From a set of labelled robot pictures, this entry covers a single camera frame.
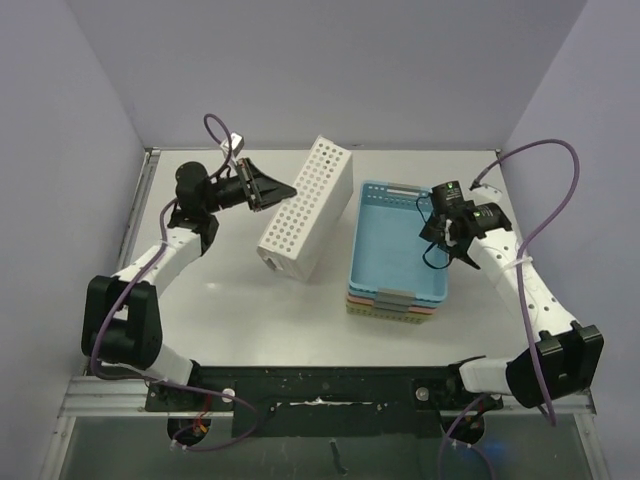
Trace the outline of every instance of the blue plastic basket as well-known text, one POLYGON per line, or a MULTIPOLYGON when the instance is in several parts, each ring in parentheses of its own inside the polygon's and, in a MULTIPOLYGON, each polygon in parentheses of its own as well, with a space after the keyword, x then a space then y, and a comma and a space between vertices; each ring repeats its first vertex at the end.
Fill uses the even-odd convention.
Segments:
MULTIPOLYGON (((374 301, 437 307, 447 297, 447 269, 434 270, 422 261, 429 246, 418 236, 424 222, 416 198, 430 189, 384 182, 364 182, 353 241, 349 292, 374 301)), ((428 198, 420 201, 425 217, 428 198)), ((427 254, 434 265, 447 255, 438 248, 427 254)))

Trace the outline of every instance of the screw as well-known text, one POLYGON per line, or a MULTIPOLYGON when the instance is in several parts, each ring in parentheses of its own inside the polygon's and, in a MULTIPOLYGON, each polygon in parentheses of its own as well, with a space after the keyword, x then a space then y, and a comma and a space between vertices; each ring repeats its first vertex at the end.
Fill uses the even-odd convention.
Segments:
POLYGON ((429 400, 429 390, 426 387, 420 387, 416 390, 416 398, 421 402, 429 400))
MULTIPOLYGON (((236 396, 236 392, 233 388, 225 388, 222 393, 224 393, 225 395, 229 395, 230 397, 235 397, 236 396)), ((233 402, 233 400, 231 400, 230 398, 224 398, 222 397, 222 401, 224 403, 231 403, 233 402)))

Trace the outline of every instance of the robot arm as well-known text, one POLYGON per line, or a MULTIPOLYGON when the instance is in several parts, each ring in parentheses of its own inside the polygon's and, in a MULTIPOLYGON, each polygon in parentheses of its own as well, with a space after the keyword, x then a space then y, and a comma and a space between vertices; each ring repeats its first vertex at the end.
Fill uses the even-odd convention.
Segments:
MULTIPOLYGON (((526 257, 506 215, 495 203, 466 201, 458 182, 433 189, 433 214, 420 236, 453 258, 481 269, 515 318, 522 318, 516 265, 522 263, 526 306, 536 351, 552 399, 591 385, 604 340, 595 326, 583 327, 553 296, 526 257)), ((543 402, 526 348, 516 359, 464 362, 460 376, 469 392, 513 395, 525 407, 543 402)))
POLYGON ((97 276, 89 284, 82 332, 85 355, 91 354, 108 312, 124 289, 164 247, 162 257, 136 282, 123 308, 109 323, 99 358, 147 377, 188 383, 194 363, 163 343, 158 297, 209 249, 219 226, 215 212, 245 202, 252 211, 260 211, 297 193, 264 175, 248 158, 233 162, 233 167, 236 175, 213 179, 197 162, 185 163, 177 170, 176 199, 166 240, 113 276, 97 276))

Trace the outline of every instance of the white table surface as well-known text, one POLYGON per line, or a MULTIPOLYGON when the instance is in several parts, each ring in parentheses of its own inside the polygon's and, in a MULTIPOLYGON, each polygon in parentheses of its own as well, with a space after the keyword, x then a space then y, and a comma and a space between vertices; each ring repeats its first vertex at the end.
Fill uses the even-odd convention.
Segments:
MULTIPOLYGON (((267 175, 290 183, 307 151, 246 151, 243 156, 267 175)), ((361 183, 432 186, 457 179, 466 189, 494 158, 491 151, 355 151, 353 197, 306 284, 272 272, 256 253, 275 209, 252 213, 237 206, 220 212, 214 244, 160 299, 164 342, 202 365, 220 366, 428 366, 474 355, 516 356, 526 345, 522 319, 509 315, 483 273, 461 262, 450 267, 448 299, 422 325, 345 311, 361 183)), ((174 197, 175 171, 187 161, 199 161, 212 172, 222 155, 162 152, 134 258, 159 238, 158 214, 174 197)), ((498 169, 486 181, 506 192, 498 169)), ((501 203, 515 223, 508 198, 501 203)))

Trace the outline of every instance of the white box with holes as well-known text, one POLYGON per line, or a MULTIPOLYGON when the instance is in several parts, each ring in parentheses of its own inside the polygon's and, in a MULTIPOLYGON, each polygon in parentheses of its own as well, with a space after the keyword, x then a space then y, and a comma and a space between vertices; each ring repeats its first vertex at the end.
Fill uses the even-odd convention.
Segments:
POLYGON ((272 270, 306 281, 353 194, 352 153, 318 137, 294 186, 298 195, 280 204, 258 254, 272 270))

